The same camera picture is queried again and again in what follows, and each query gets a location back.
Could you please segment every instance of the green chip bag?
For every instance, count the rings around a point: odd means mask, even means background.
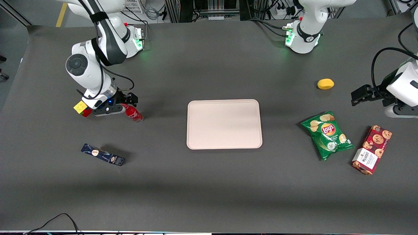
[[[332,111],[308,119],[302,122],[302,126],[311,133],[323,161],[328,159],[331,153],[354,148],[338,127]]]

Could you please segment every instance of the pink tray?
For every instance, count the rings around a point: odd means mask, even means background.
[[[263,143],[256,100],[198,100],[187,110],[190,149],[259,148]]]

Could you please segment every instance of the red cookie box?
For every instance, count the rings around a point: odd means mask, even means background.
[[[351,161],[352,166],[365,175],[372,175],[391,137],[392,132],[378,125],[372,126],[362,147]]]

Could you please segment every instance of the gray table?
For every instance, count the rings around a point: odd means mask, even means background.
[[[29,28],[1,114],[0,229],[33,229],[67,212],[82,230],[417,234],[417,120],[385,117],[380,102],[350,104],[350,92],[370,83],[375,52],[398,46],[410,21],[330,20],[307,55],[253,22],[152,25],[146,50],[112,66],[136,82],[141,124],[73,110],[79,86],[64,62],[74,43],[94,36],[92,28]],[[414,38],[405,32],[405,45],[416,48]],[[376,76],[405,59],[384,53]],[[316,89],[325,77],[336,86]],[[258,100],[263,146],[189,150],[187,104],[210,99]],[[375,175],[349,165],[355,149],[319,160],[299,123],[328,110],[356,145],[373,124],[393,132]],[[126,164],[83,154],[84,143]],[[47,228],[72,225],[61,218]]]

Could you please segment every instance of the lemon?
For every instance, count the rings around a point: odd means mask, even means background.
[[[318,81],[318,88],[321,90],[328,90],[334,86],[334,82],[329,78],[324,78]]]

